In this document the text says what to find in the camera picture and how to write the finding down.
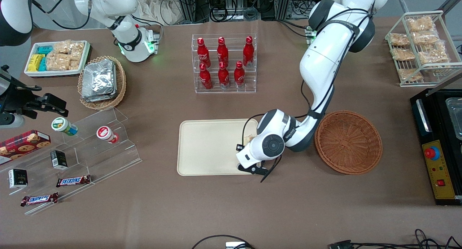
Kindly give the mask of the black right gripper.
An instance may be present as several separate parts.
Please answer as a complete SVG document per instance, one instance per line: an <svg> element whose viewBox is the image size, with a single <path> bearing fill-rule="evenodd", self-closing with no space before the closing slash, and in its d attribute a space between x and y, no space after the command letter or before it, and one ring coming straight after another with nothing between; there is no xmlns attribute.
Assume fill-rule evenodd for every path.
<svg viewBox="0 0 462 249"><path fill-rule="evenodd" d="M18 114L18 115L36 115L37 112L27 107L29 102L34 103L37 95L33 91L40 91L41 87L24 86L18 87L17 85L1 84L1 115ZM66 101L56 97L53 94L46 93L39 98L41 106L47 109L52 109L54 113L59 114L61 117L68 117L68 110L66 109Z"/></svg>

